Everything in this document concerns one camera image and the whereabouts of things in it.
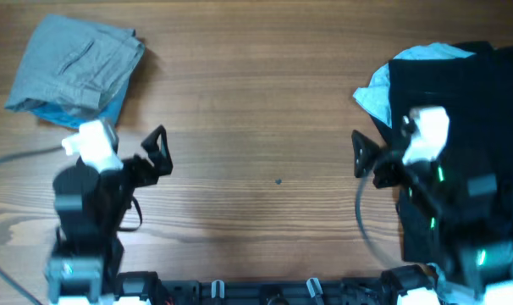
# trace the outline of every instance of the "light blue fabric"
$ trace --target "light blue fabric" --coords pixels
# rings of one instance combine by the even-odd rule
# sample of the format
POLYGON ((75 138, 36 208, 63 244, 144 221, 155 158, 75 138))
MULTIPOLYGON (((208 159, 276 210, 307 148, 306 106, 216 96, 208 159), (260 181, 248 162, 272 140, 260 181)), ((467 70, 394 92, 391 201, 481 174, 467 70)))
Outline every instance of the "light blue fabric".
MULTIPOLYGON (((394 59, 453 59, 466 58, 473 54, 445 43, 435 42, 429 46, 416 46, 407 49, 396 55, 394 59)), ((358 88, 353 97, 370 115, 392 128, 389 88, 389 65, 385 64, 373 74, 369 86, 358 88)))
POLYGON ((73 128, 117 121, 144 49, 134 29, 49 14, 27 44, 5 108, 73 128))

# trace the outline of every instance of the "wooden tabletop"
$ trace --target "wooden tabletop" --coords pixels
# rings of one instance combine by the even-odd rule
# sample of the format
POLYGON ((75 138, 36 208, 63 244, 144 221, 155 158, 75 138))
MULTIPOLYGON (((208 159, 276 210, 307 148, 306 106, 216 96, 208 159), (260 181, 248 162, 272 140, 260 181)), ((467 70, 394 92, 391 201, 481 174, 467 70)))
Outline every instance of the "wooden tabletop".
MULTIPOLYGON (((359 233, 350 133, 382 142, 352 93, 402 50, 431 42, 513 45, 505 1, 103 3, 0 1, 0 156, 58 145, 70 130, 3 109, 25 45, 48 13, 136 28, 146 54, 118 130, 141 153, 158 125, 174 172, 139 189, 144 224, 122 233, 122 271, 165 280, 378 275, 359 233)), ((46 301, 62 152, 0 166, 0 265, 46 301)), ((370 236, 400 258, 397 191, 367 188, 370 236)), ((128 212, 125 223, 135 225, 128 212)), ((26 303, 0 280, 0 304, 26 303)))

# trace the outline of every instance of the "wood grain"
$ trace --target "wood grain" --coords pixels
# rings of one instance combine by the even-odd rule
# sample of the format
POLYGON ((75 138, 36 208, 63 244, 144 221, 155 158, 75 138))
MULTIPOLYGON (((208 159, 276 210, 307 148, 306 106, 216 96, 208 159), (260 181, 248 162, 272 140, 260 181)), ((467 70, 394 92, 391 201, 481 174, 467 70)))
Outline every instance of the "wood grain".
MULTIPOLYGON (((3 109, 46 14, 136 28, 146 44, 120 153, 139 151, 163 124, 174 172, 137 191, 145 223, 121 234, 122 269, 171 280, 378 275, 356 227, 350 133, 379 136, 352 93, 413 45, 513 44, 513 3, 502 1, 18 2, 0 4, 0 156, 70 133, 3 109)), ((0 167, 0 264, 43 301, 58 223, 51 182, 71 162, 58 153, 0 167)), ((362 213, 372 238, 400 258, 393 191, 368 187, 362 213)), ((2 303, 25 301, 0 280, 2 303)))

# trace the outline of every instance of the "gray cloth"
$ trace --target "gray cloth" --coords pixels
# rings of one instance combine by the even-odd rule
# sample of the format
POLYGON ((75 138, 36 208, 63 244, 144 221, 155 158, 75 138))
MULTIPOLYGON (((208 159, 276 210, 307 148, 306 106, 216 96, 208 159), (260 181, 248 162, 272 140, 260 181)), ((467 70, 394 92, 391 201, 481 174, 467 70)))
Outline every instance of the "gray cloth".
POLYGON ((56 103, 92 119, 129 79, 144 49, 134 29, 50 14, 27 44, 5 108, 56 103))

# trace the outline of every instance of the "green light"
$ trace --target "green light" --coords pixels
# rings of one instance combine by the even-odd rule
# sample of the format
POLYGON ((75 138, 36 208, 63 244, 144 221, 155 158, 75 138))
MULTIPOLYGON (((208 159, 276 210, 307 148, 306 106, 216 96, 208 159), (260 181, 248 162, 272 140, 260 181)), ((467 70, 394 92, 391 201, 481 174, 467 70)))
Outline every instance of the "green light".
POLYGON ((478 252, 478 265, 484 265, 484 261, 486 260, 486 250, 482 250, 478 252))
POLYGON ((441 166, 437 167, 437 172, 439 174, 439 182, 444 181, 443 168, 441 166))

